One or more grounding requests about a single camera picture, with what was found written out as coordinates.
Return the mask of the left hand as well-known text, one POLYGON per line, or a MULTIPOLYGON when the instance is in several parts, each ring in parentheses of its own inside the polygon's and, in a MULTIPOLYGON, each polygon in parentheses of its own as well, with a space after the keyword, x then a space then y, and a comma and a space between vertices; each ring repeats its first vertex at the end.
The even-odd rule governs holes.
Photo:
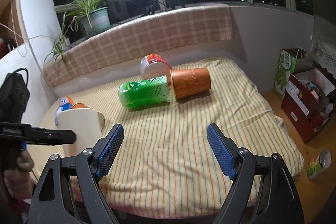
POLYGON ((33 195, 33 185, 30 173, 34 161, 27 150, 23 150, 17 158, 17 166, 4 171, 5 185, 9 194, 17 200, 28 200, 33 195))

